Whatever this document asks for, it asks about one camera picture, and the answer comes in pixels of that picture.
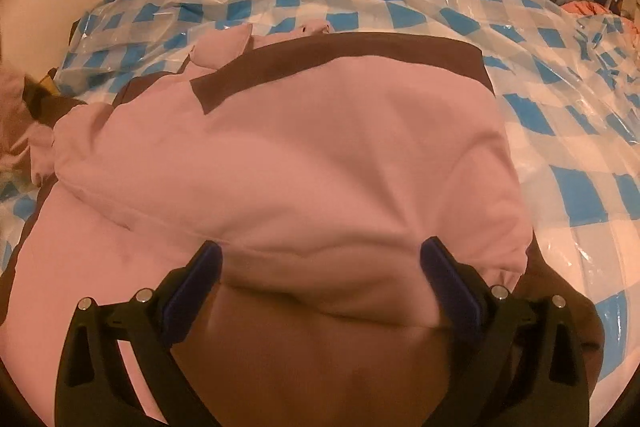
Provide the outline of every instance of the silver screw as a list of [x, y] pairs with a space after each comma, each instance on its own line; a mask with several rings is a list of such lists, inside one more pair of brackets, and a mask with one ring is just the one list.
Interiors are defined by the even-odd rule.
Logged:
[[85, 297], [84, 299], [80, 299], [80, 301], [78, 302], [78, 309], [84, 311], [87, 311], [91, 305], [94, 302], [92, 301], [91, 297]]
[[556, 308], [562, 309], [566, 306], [566, 301], [561, 295], [554, 295], [553, 297], [551, 297], [551, 302], [553, 302]]
[[138, 302], [148, 302], [151, 297], [153, 297], [154, 291], [149, 288], [143, 288], [138, 293], [136, 293], [136, 301]]
[[504, 301], [509, 296], [509, 290], [499, 284], [492, 286], [491, 295], [493, 295], [498, 301]]

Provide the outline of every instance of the metal pin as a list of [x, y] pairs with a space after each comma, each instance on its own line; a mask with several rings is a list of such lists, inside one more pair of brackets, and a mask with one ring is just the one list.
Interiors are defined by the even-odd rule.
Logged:
[[553, 297], [551, 297], [551, 302], [553, 302], [556, 308], [562, 309], [566, 306], [566, 301], [561, 295], [554, 295]]
[[136, 293], [136, 301], [138, 302], [148, 302], [151, 297], [153, 297], [154, 291], [150, 288], [143, 288], [142, 290]]
[[498, 301], [504, 301], [509, 296], [509, 290], [499, 284], [492, 286], [491, 295], [493, 295]]
[[80, 299], [80, 301], [78, 302], [78, 309], [82, 310], [83, 312], [87, 311], [93, 303], [94, 301], [91, 297], [85, 297], [84, 299]]

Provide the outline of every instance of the plastic sheet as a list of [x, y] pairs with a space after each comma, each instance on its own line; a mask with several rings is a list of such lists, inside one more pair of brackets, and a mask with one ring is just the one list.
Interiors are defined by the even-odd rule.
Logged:
[[[595, 425], [640, 360], [640, 71], [618, 17], [577, 18], [548, 0], [105, 0], [82, 20], [55, 81], [110, 102], [134, 76], [177, 71], [208, 28], [250, 22], [266, 34], [318, 18], [337, 31], [482, 50], [544, 257], [596, 302], [606, 329]], [[5, 198], [5, 214], [24, 197]]]

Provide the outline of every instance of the blue and white checkered tablecloth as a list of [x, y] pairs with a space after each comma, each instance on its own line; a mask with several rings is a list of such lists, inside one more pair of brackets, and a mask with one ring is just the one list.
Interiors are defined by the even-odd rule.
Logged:
[[[596, 302], [606, 328], [594, 425], [640, 361], [640, 71], [618, 17], [576, 18], [548, 0], [104, 0], [55, 80], [65, 94], [111, 102], [134, 76], [177, 71], [208, 28], [251, 22], [267, 34], [318, 18], [336, 31], [444, 36], [482, 50], [543, 254]], [[0, 178], [2, 266], [35, 195]]]

